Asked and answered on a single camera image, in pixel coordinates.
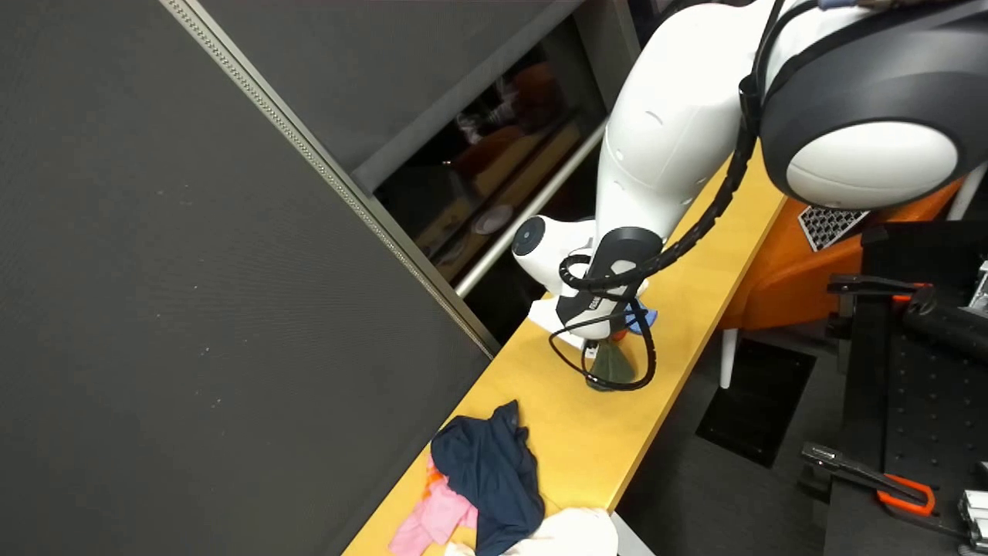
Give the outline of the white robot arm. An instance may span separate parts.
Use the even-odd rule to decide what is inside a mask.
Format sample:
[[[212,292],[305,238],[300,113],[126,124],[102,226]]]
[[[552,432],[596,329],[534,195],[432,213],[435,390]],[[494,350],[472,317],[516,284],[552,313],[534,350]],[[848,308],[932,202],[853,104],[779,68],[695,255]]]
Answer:
[[[988,0],[700,0],[639,51],[605,120],[596,213],[529,220],[537,325],[584,345],[639,320],[642,282],[710,220],[682,213],[751,161],[802,203],[877,212],[988,161]]]

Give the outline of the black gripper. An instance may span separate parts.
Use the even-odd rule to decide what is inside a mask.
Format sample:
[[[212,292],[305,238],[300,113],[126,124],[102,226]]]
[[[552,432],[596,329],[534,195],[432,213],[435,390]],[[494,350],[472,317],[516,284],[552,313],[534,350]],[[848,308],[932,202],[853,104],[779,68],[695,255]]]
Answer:
[[[554,301],[563,332],[577,342],[607,340],[660,248],[653,232],[620,226],[605,232],[593,255],[568,255],[558,264],[563,293]]]

